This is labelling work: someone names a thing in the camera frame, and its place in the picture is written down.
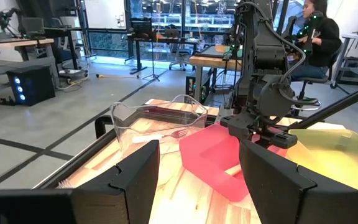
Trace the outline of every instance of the table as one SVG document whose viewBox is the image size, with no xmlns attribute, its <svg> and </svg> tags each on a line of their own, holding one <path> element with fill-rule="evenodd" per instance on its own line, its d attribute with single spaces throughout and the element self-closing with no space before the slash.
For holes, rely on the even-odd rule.
<svg viewBox="0 0 358 224">
<path fill-rule="evenodd" d="M 337 87 L 337 78 L 339 76 L 340 71 L 352 71 L 355 74 L 358 74 L 358 68 L 345 68 L 342 66 L 343 62 L 345 61 L 346 51 L 347 51 L 347 48 L 349 47 L 350 40 L 351 39 L 358 40 L 358 34 L 343 34 L 342 38 L 345 39 L 345 42 L 343 43 L 343 46 L 342 46 L 342 52 L 338 56 L 337 66 L 335 68 L 335 71 L 333 73 L 333 77 L 331 80 L 332 81 L 331 88 Z"/>
<path fill-rule="evenodd" d="M 38 58 L 34 60 L 26 60 L 24 62 L 12 62 L 9 65 L 0 66 L 0 75 L 5 74 L 7 71 L 14 70 L 17 68 L 26 68 L 29 66 L 36 65 L 49 65 L 50 71 L 53 74 L 53 84 L 57 86 L 59 84 L 58 72 L 55 66 L 55 57 L 53 56 L 51 44 L 54 43 L 53 39 L 39 40 L 39 44 L 46 48 L 47 57 Z M 26 39 L 7 39 L 0 41 L 0 49 L 8 47 L 25 47 L 31 45 L 37 45 L 36 40 Z"/>
<path fill-rule="evenodd" d="M 225 68 L 226 61 L 221 58 L 192 56 L 189 59 L 189 64 L 196 67 L 196 90 L 194 97 L 197 101 L 201 101 L 201 90 L 203 86 L 203 67 L 214 68 L 213 83 L 216 83 L 216 69 Z M 227 69 L 235 70 L 236 61 L 233 59 L 229 60 L 227 62 Z M 241 71 L 241 60 L 237 60 L 237 70 Z"/>
<path fill-rule="evenodd" d="M 151 99 L 146 102 L 148 105 L 158 103 L 166 103 L 166 101 Z M 172 109 L 188 110 L 183 103 L 172 105 Z M 217 108 L 207 107 L 207 109 L 210 115 L 217 115 L 219 112 Z M 289 125 L 295 121 L 297 120 L 284 118 L 280 124 Z M 149 121 L 144 124 L 142 122 L 138 120 L 135 125 L 137 127 L 161 125 L 160 121 L 153 121 L 152 124 Z M 344 129 L 344 126 L 318 123 L 310 128 Z M 172 147 L 178 147 L 177 142 L 168 148 Z M 165 150 L 166 148 L 160 147 L 161 152 Z M 119 162 L 120 156 L 117 152 L 119 152 L 119 144 L 115 139 L 72 173 L 68 180 L 76 187 L 96 177 Z M 191 172 L 185 170 L 181 163 L 180 151 L 176 151 L 161 155 L 150 223 L 259 224 L 260 220 L 250 196 L 241 202 L 230 202 Z"/>
<path fill-rule="evenodd" d="M 54 28 L 54 27 L 45 27 L 45 34 L 46 38 L 59 38 L 59 37 L 68 37 L 68 44 L 70 46 L 70 53 L 73 61 L 73 67 L 75 70 L 78 70 L 78 64 L 76 61 L 76 53 L 75 47 L 73 43 L 73 36 L 71 34 L 72 31 L 82 31 L 80 27 L 72 27 L 72 28 Z"/>
<path fill-rule="evenodd" d="M 142 70 L 145 70 L 147 67 L 142 67 L 142 62 L 140 61 L 140 45 L 139 42 L 150 42 L 147 40 L 143 40 L 143 39 L 134 39 L 135 41 L 135 47 L 136 47 L 136 70 L 131 72 L 131 75 L 138 73 Z M 158 43 L 166 43 L 166 44 L 190 44 L 193 45 L 193 53 L 195 51 L 197 51 L 197 45 L 198 42 L 192 42 L 192 41 L 187 41 L 186 38 L 177 38 L 177 39 L 171 39 L 171 38 L 160 38 L 158 39 Z M 130 57 L 128 59 L 126 59 L 125 61 L 131 60 L 133 59 L 133 57 Z"/>
</svg>

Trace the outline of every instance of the wooden board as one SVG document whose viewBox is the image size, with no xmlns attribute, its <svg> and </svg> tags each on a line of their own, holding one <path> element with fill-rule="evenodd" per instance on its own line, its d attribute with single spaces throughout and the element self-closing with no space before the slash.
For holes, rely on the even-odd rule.
<svg viewBox="0 0 358 224">
<path fill-rule="evenodd" d="M 149 100 L 149 105 L 166 103 L 163 100 Z M 188 110 L 186 104 L 171 105 L 176 110 Z M 209 114 L 216 115 L 218 108 L 208 108 Z M 295 119 L 283 119 L 282 124 L 290 124 Z M 137 120 L 133 125 L 147 128 L 156 125 L 164 125 L 160 121 L 145 119 Z M 338 128 L 331 124 L 318 124 L 315 128 Z M 167 148 L 178 147 L 177 141 L 168 142 L 160 146 L 161 151 Z M 86 164 L 72 174 L 68 181 L 77 187 L 112 166 L 122 158 L 117 140 L 99 151 Z M 181 163 L 180 152 L 172 152 L 161 155 L 158 184 L 155 193 L 150 223 L 208 223 L 208 224 L 259 224 L 256 209 L 248 195 L 241 202 L 230 202 L 221 194 L 214 191 L 209 185 L 199 180 L 191 172 L 184 169 Z"/>
<path fill-rule="evenodd" d="M 53 43 L 53 42 L 54 42 L 53 39 L 40 40 L 40 44 L 50 44 L 50 43 Z M 7 40 L 0 41 L 0 49 L 1 48 L 8 48 L 8 47 L 31 46 L 31 45 L 37 45 L 37 41 L 36 40 L 24 41 L 22 39 L 7 39 Z"/>
<path fill-rule="evenodd" d="M 241 70 L 241 60 L 237 60 L 237 70 Z M 202 66 L 202 67 L 211 67 L 211 68 L 224 68 L 226 62 L 221 58 L 209 58 L 209 57 L 200 57 L 200 56 L 192 56 L 189 59 L 189 64 L 193 66 Z M 227 63 L 227 68 L 230 70 L 234 70 L 236 68 L 236 61 L 230 60 Z"/>
</svg>

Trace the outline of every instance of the wooden table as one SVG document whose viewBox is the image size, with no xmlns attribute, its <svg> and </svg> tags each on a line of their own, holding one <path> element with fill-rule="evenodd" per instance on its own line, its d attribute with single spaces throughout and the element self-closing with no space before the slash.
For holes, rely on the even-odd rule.
<svg viewBox="0 0 358 224">
<path fill-rule="evenodd" d="M 164 102 L 166 101 L 150 100 L 147 104 Z M 188 106 L 178 103 L 170 108 L 188 111 Z M 218 108 L 207 109 L 210 115 L 218 114 Z M 295 121 L 295 119 L 284 118 L 280 124 L 288 125 Z M 150 127 L 162 124 L 160 121 L 150 124 L 138 120 L 134 125 Z M 344 129 L 341 125 L 326 123 L 318 123 L 311 128 Z M 170 146 L 178 146 L 178 142 L 173 141 Z M 160 150 L 166 152 L 166 146 L 160 144 Z M 68 180 L 72 186 L 77 187 L 116 165 L 120 159 L 119 144 L 114 140 L 73 173 Z M 230 202 L 190 171 L 185 170 L 181 163 L 180 152 L 176 151 L 161 155 L 150 223 L 256 224 L 260 223 L 260 220 L 249 195 L 241 202 Z"/>
<path fill-rule="evenodd" d="M 58 72 L 55 65 L 55 57 L 53 56 L 52 52 L 52 44 L 54 43 L 53 39 L 44 39 L 39 40 L 39 44 L 45 47 L 47 51 L 47 57 L 45 58 L 37 58 L 34 60 L 28 60 L 27 54 L 23 55 L 24 62 L 12 62 L 9 65 L 0 66 L 0 75 L 5 74 L 7 71 L 15 70 L 18 68 L 27 68 L 30 66 L 37 66 L 37 65 L 48 65 L 50 67 L 50 71 L 53 74 L 53 84 L 55 86 L 59 85 L 58 79 Z M 25 47 L 25 46 L 32 46 L 37 45 L 36 40 L 24 40 L 24 39 L 7 39 L 7 40 L 0 40 L 0 49 L 8 48 L 8 47 Z"/>
<path fill-rule="evenodd" d="M 212 57 L 200 57 L 200 56 L 192 56 L 189 58 L 189 64 L 196 67 L 196 90 L 195 90 L 195 99 L 197 101 L 201 101 L 201 90 L 203 86 L 203 80 L 205 78 L 205 74 L 203 74 L 203 67 L 210 67 L 213 69 L 217 68 L 225 68 L 226 62 L 221 58 L 212 58 Z M 229 60 L 227 63 L 228 70 L 236 69 L 236 61 Z M 237 60 L 237 71 L 241 71 L 241 60 Z"/>
</svg>

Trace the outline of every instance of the yellow plastic container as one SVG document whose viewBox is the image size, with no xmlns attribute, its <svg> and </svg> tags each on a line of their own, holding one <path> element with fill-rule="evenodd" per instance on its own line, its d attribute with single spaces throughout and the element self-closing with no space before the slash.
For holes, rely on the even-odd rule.
<svg viewBox="0 0 358 224">
<path fill-rule="evenodd" d="M 358 190 L 358 134 L 350 130 L 291 130 L 298 144 L 286 158 Z"/>
</svg>

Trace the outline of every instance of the fork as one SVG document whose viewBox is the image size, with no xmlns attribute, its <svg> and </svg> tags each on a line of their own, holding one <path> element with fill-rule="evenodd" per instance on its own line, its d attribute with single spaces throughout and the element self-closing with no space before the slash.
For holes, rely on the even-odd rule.
<svg viewBox="0 0 358 224">
<path fill-rule="evenodd" d="M 152 135 L 148 135 L 148 136 L 134 136 L 132 138 L 132 142 L 133 143 L 142 143 L 142 142 L 148 142 L 151 140 L 159 140 L 159 139 L 162 139 L 165 137 L 172 137 L 172 138 L 178 139 L 178 138 L 182 138 L 186 134 L 187 134 L 187 130 L 182 129 L 182 130 L 174 131 L 171 134 L 152 134 Z"/>
</svg>

